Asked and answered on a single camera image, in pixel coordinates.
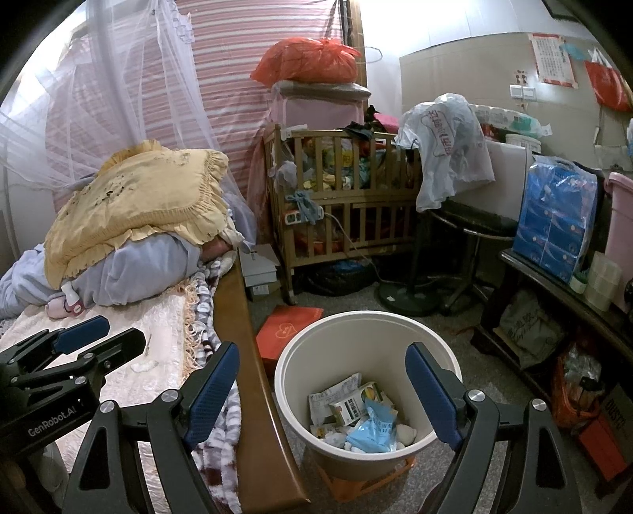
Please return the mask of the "grey white snack bag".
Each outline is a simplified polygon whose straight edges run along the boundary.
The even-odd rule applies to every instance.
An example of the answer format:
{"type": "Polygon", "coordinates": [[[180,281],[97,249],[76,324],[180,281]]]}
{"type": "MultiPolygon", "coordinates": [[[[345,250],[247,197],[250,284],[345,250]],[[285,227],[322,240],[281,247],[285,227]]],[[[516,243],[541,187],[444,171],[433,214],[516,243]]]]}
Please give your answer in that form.
{"type": "Polygon", "coordinates": [[[362,382],[362,374],[354,372],[351,376],[331,385],[328,389],[312,393],[308,396],[310,420],[313,425],[322,425],[333,415],[330,404],[341,401],[342,398],[356,391],[362,382]]]}

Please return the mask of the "blue plastic wrapper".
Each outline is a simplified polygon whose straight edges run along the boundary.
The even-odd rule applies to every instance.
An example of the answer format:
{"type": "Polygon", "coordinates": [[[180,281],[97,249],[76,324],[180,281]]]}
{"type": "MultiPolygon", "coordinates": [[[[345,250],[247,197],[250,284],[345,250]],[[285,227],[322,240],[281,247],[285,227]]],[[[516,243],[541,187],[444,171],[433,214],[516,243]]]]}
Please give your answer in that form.
{"type": "Polygon", "coordinates": [[[364,453],[389,453],[397,449],[398,411],[369,398],[364,400],[368,419],[345,437],[353,448],[364,453]]]}

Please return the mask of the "rainbow logo white box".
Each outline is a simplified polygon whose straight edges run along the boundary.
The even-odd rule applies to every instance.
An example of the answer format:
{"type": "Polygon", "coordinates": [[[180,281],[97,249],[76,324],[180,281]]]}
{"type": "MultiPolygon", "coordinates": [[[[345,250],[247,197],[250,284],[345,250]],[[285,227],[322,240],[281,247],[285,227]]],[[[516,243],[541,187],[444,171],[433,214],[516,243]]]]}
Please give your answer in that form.
{"type": "Polygon", "coordinates": [[[367,414],[366,402],[389,405],[390,398],[374,381],[361,385],[356,391],[330,404],[338,426],[350,426],[367,414]]]}

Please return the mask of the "cream plastic trash bin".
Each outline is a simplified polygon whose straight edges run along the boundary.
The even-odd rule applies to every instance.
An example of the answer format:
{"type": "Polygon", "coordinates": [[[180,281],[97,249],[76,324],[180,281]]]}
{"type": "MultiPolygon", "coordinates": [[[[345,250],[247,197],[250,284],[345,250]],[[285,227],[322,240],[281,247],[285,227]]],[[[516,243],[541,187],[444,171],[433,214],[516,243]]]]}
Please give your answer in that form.
{"type": "Polygon", "coordinates": [[[370,481],[396,469],[437,435],[406,371],[406,353],[423,344],[440,367],[461,373],[456,355],[426,325],[396,314],[354,310],[323,318],[286,345],[275,371],[282,417],[329,476],[370,481]],[[360,453],[345,439],[381,404],[409,426],[387,452],[360,453]]]}

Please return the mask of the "white pill bottle red label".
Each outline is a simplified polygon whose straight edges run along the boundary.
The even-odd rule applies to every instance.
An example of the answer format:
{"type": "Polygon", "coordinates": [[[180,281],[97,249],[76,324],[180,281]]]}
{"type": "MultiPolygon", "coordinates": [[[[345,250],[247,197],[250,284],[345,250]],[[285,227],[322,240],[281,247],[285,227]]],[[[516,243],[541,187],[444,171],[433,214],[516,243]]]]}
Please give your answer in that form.
{"type": "Polygon", "coordinates": [[[75,291],[71,282],[64,282],[61,286],[64,294],[63,307],[64,310],[73,316],[78,316],[85,310],[84,303],[80,299],[80,295],[75,291]]]}

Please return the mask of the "pink cylindrical bottle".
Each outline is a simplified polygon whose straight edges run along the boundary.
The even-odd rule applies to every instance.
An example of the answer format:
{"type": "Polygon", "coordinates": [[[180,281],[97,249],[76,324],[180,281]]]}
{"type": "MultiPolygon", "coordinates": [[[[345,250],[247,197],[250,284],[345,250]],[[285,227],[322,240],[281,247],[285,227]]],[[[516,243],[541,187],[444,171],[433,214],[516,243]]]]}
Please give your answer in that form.
{"type": "Polygon", "coordinates": [[[51,299],[45,305],[45,312],[50,319],[63,319],[72,315],[72,310],[66,305],[65,298],[51,299]]]}

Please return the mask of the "grey blue blanket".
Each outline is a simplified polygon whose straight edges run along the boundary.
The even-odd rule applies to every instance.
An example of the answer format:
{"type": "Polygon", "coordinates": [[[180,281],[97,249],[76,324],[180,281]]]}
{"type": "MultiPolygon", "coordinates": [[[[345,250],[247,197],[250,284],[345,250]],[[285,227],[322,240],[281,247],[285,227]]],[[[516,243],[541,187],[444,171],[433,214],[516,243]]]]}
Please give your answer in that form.
{"type": "MultiPolygon", "coordinates": [[[[159,295],[199,271],[202,263],[237,248],[223,233],[202,246],[175,233],[128,241],[71,281],[85,307],[122,306],[159,295]]],[[[1,277],[1,318],[19,316],[28,306],[43,306],[63,292],[44,273],[42,244],[27,249],[1,277]]]]}

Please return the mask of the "red flat box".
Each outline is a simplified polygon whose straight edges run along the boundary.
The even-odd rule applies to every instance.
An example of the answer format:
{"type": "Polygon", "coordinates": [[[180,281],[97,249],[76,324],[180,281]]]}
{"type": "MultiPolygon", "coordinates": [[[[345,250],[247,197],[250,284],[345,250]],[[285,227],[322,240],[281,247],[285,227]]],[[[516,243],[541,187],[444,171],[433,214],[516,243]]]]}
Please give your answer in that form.
{"type": "Polygon", "coordinates": [[[263,362],[275,364],[290,340],[322,316],[318,307],[277,305],[255,337],[263,362]]]}

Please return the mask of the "yellow frilled pillow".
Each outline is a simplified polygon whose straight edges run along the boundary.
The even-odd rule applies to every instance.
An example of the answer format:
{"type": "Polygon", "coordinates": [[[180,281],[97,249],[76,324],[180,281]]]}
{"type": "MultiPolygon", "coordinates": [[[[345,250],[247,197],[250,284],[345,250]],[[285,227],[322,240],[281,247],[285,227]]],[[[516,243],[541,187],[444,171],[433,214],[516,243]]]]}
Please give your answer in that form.
{"type": "Polygon", "coordinates": [[[58,288],[129,241],[173,233],[192,245],[246,241],[229,204],[229,158],[155,140],[119,151],[59,210],[44,241],[44,273],[58,288]]]}

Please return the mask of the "white mosquito net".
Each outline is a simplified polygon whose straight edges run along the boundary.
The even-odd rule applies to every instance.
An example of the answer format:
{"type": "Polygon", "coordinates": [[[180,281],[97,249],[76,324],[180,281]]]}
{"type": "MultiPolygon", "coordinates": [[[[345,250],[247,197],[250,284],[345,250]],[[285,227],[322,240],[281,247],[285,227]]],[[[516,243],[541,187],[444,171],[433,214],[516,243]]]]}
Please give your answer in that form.
{"type": "Polygon", "coordinates": [[[83,1],[43,39],[1,107],[1,166],[69,189],[146,139],[219,149],[173,1],[83,1]]]}

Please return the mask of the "wooden baby crib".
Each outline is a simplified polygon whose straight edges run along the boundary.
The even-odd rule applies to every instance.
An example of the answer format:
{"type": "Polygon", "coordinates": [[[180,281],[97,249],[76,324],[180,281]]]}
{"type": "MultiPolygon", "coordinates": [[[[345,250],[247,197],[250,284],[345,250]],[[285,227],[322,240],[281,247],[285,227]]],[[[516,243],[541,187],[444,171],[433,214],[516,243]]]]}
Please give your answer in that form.
{"type": "Polygon", "coordinates": [[[394,135],[270,124],[263,150],[289,301],[302,266],[393,253],[410,237],[422,164],[394,135]]]}

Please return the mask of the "blue tissue multipack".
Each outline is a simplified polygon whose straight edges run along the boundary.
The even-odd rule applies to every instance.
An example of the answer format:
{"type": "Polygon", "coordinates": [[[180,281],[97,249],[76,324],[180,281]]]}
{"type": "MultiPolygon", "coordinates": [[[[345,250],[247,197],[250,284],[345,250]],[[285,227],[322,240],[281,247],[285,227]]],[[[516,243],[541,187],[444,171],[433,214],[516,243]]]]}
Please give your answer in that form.
{"type": "Polygon", "coordinates": [[[568,284],[586,254],[597,210],[596,174],[560,157],[530,165],[513,252],[568,284]]]}

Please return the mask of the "red orange plastic bag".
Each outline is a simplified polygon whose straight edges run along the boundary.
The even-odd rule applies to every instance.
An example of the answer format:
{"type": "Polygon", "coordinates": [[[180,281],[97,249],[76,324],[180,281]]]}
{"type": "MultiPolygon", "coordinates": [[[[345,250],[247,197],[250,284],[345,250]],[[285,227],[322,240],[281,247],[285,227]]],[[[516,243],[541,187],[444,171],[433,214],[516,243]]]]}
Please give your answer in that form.
{"type": "Polygon", "coordinates": [[[270,46],[250,78],[271,88],[281,80],[354,83],[362,54],[332,38],[284,38],[270,46]]]}

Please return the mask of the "white plastic bag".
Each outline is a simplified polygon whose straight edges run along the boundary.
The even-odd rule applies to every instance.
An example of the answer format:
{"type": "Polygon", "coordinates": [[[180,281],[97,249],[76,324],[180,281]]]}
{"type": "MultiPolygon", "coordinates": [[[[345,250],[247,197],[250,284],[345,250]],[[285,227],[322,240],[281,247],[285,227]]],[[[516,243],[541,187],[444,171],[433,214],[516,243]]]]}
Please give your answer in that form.
{"type": "Polygon", "coordinates": [[[395,142],[421,158],[419,212],[439,209],[446,199],[496,181],[479,119],[459,94],[445,93],[409,109],[395,142]]]}

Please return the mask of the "wooden bed frame rail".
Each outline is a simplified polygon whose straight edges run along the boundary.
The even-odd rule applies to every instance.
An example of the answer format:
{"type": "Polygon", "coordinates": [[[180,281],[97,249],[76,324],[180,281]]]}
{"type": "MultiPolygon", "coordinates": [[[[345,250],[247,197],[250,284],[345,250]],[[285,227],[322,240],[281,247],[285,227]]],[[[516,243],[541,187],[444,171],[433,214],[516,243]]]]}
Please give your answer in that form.
{"type": "Polygon", "coordinates": [[[237,386],[241,431],[236,450],[238,497],[245,513],[282,513],[310,500],[285,437],[255,343],[240,265],[220,278],[214,294],[214,328],[240,356],[237,386]]]}

